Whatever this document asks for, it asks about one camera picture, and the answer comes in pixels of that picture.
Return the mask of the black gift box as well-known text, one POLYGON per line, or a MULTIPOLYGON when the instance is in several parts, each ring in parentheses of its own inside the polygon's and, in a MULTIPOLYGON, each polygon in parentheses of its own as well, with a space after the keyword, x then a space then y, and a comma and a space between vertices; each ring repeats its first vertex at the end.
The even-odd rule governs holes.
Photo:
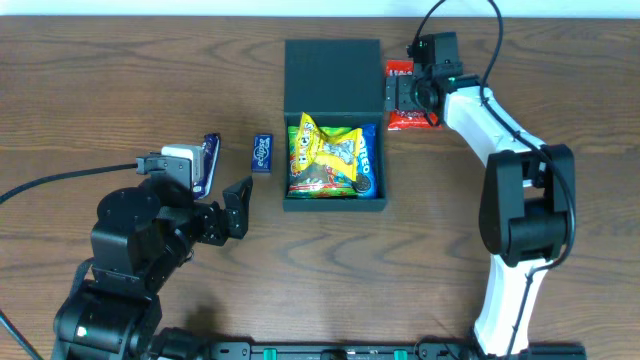
POLYGON ((285 42, 284 108, 286 127, 302 113, 329 127, 376 125, 373 169, 377 195, 372 199, 291 198, 286 212, 381 212, 387 205, 384 142, 384 67, 375 39, 289 39, 285 42))

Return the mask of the Haribo gummy worms bag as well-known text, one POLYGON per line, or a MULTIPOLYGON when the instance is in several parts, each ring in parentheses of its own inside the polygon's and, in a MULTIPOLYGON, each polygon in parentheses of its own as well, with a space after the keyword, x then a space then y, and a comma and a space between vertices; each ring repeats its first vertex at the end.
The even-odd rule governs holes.
POLYGON ((297 126, 288 127, 289 174, 288 198, 344 198, 354 197, 356 190, 352 181, 342 172, 328 165, 313 163, 304 171, 294 169, 295 138, 297 126))

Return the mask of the blue Oreo cookie pack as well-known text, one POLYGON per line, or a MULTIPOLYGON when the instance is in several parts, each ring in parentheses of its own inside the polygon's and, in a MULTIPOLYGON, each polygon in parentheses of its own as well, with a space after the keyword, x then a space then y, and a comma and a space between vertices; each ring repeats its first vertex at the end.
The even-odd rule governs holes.
POLYGON ((359 198, 371 199, 377 197, 376 178, 376 125, 374 123, 364 124, 359 140, 359 154, 357 163, 356 181, 353 188, 359 198))

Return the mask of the red snack bag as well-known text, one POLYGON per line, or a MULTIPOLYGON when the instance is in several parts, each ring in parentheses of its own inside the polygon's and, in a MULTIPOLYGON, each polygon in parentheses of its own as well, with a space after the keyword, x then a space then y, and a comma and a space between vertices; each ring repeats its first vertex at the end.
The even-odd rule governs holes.
MULTIPOLYGON (((414 76, 413 62, 409 60, 387 60, 385 80, 389 76, 414 76)), ((439 118, 434 112, 391 111, 387 113, 389 113, 389 130, 436 128, 440 126, 439 118)))

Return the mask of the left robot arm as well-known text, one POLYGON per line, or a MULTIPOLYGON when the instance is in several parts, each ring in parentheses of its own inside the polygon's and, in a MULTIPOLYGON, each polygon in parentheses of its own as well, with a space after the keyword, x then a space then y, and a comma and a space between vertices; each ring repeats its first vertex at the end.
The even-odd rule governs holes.
POLYGON ((144 359, 162 317, 159 292, 193 256, 248 231, 253 187, 245 177, 225 203, 197 202, 176 181, 150 177, 115 190, 97 207, 92 258, 78 266, 54 319, 55 359, 144 359))

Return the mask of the Cadbury Dairy Milk bar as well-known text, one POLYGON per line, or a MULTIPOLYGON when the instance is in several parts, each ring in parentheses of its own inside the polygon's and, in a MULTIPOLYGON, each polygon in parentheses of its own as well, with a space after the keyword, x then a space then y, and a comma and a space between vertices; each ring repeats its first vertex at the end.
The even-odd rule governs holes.
POLYGON ((207 197, 213 185, 220 149, 220 135, 210 133, 204 136, 201 146, 196 148, 192 165, 192 194, 195 200, 207 197))

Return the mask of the blue Eclipse mints tin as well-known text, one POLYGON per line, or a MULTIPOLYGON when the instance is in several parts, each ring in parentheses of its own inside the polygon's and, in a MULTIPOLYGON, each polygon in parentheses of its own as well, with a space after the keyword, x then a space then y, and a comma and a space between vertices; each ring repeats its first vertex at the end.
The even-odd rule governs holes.
POLYGON ((273 136, 271 134, 255 135, 251 170, 254 173, 270 173, 272 170, 272 155, 273 136))

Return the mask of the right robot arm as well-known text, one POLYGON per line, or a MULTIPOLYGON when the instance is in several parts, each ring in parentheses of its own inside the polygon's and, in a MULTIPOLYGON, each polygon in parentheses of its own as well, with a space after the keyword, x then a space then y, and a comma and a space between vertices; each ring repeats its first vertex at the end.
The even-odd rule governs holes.
POLYGON ((407 53, 411 69, 386 75, 386 110, 450 128, 485 167, 479 231, 491 255, 489 279, 472 344, 448 357, 584 358, 579 345, 528 339, 541 283, 575 239, 572 151, 530 134, 496 101, 485 77, 465 73, 455 33, 417 36, 407 53))

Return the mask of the yellow sunflower seeds bag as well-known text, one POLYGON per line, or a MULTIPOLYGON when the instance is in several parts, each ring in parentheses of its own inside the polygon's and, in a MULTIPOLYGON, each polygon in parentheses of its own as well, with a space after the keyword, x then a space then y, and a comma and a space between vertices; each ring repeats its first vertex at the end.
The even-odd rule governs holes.
POLYGON ((342 135, 327 135, 310 115, 302 113, 294 141, 294 169, 302 172, 313 164, 325 165, 355 181, 361 140, 361 128, 342 135))

